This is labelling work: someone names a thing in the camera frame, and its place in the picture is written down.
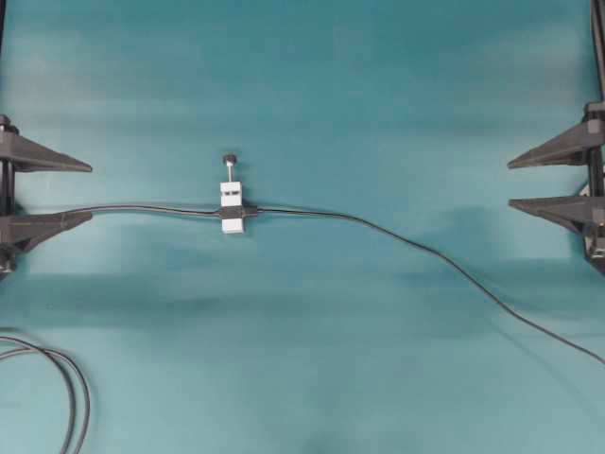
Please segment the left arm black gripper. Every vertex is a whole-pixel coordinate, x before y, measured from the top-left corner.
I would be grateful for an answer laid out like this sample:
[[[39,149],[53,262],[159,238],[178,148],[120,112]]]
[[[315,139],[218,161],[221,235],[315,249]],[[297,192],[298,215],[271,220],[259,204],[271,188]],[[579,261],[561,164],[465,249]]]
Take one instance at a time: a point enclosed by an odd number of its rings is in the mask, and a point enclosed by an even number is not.
[[[90,165],[17,134],[1,115],[1,280],[16,268],[13,246],[36,246],[92,219],[91,213],[16,216],[16,173],[34,171],[91,172]]]

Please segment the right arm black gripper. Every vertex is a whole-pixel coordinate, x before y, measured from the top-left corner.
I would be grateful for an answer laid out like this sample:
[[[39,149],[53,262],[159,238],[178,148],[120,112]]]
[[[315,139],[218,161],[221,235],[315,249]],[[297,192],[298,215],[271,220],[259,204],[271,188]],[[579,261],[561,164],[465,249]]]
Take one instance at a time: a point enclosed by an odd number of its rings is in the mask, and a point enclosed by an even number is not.
[[[579,196],[509,200],[509,206],[581,236],[584,259],[604,273],[604,102],[584,106],[581,123],[508,162],[530,166],[587,166]]]

